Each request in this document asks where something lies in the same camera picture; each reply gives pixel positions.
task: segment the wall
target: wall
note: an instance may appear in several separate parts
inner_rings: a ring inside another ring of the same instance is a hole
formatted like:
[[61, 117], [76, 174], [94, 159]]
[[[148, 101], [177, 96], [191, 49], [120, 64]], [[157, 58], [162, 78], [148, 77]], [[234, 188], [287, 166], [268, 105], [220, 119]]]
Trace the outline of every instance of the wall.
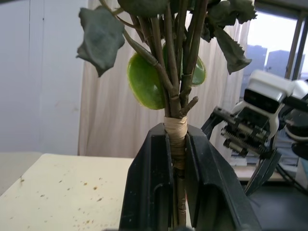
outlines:
[[77, 154], [87, 0], [0, 5], [0, 152]]

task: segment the white table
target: white table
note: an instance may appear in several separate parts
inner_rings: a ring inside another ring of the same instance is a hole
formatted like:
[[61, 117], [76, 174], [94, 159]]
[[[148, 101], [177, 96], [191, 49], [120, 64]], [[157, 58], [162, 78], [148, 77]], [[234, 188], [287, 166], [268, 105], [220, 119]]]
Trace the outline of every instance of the white table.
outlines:
[[[0, 230], [118, 228], [131, 162], [125, 158], [42, 155], [0, 197]], [[248, 179], [253, 168], [239, 167], [236, 172]]]

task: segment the curtain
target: curtain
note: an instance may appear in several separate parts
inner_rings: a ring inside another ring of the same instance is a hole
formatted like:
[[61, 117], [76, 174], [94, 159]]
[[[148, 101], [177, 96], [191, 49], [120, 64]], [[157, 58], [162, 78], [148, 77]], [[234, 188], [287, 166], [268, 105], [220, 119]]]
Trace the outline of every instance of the curtain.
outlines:
[[[118, 7], [116, 1], [108, 0], [109, 6]], [[89, 8], [98, 6], [97, 0], [89, 0]], [[130, 22], [129, 15], [120, 17]], [[249, 24], [226, 27], [226, 31], [242, 46], [246, 46]], [[127, 31], [140, 42], [135, 30]], [[150, 110], [134, 98], [127, 81], [127, 63], [134, 50], [126, 42], [118, 51], [115, 66], [101, 78], [95, 68], [85, 62], [82, 84], [81, 117], [79, 132], [79, 155], [135, 157], [149, 129], [163, 122], [164, 110]], [[223, 106], [231, 109], [239, 99], [243, 71], [228, 75], [227, 62], [220, 47], [213, 39], [201, 40], [199, 56], [206, 65], [205, 82], [193, 88], [190, 98], [199, 102], [188, 113], [188, 123], [201, 127], [213, 109]], [[219, 128], [212, 134], [211, 142], [228, 159], [231, 155], [222, 147]]]

